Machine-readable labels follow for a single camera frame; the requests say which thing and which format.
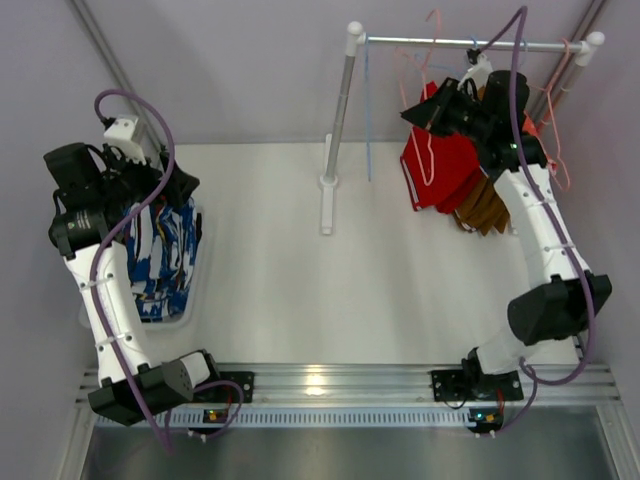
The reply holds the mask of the red garment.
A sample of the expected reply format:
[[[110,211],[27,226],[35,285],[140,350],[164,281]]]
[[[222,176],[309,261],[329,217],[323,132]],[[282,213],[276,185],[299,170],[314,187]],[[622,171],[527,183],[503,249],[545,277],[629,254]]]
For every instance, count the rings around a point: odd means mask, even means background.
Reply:
[[[411,128],[400,165],[414,211],[435,207],[439,213],[453,213],[481,177],[476,149],[468,138],[437,137],[418,127]]]

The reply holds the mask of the blue white patterned shorts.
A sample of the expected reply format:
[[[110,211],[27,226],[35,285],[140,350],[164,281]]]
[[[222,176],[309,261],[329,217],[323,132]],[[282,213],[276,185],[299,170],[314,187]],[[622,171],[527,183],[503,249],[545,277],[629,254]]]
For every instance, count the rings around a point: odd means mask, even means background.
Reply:
[[[150,204],[123,230],[128,276],[142,321],[169,323],[185,313],[200,233],[192,198],[179,208],[165,201]]]

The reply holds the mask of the light blue wire hanger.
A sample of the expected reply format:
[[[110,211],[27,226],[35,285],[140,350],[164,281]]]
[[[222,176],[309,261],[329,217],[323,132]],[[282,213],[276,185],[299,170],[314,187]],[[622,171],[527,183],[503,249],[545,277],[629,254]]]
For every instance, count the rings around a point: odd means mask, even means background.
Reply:
[[[364,109],[365,109],[365,151],[367,162],[367,180],[372,182],[373,179],[373,158],[372,158],[372,114],[371,114],[371,100],[370,100],[370,66],[369,66],[369,37],[365,33],[364,36]]]

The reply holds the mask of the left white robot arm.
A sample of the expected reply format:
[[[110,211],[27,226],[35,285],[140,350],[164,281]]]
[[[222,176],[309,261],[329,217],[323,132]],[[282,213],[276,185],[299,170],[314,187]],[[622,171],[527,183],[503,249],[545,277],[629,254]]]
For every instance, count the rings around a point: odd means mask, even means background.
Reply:
[[[219,371],[204,349],[165,360],[147,320],[182,315],[202,238],[198,178],[160,154],[161,166],[109,145],[78,142],[44,162],[57,184],[49,238],[83,298],[98,359],[98,415],[131,426],[191,402]]]

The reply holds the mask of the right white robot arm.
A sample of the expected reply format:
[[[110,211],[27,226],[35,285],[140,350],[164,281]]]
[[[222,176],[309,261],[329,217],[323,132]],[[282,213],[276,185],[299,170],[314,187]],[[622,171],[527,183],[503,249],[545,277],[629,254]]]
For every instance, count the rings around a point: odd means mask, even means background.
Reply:
[[[483,95],[473,87],[448,78],[400,115],[434,136],[459,134],[472,142],[518,234],[530,288],[509,302],[507,326],[463,360],[481,385],[512,373],[540,347],[589,330],[612,284],[607,275],[592,273],[578,252],[555,200],[543,147],[524,130],[526,76],[497,70]]]

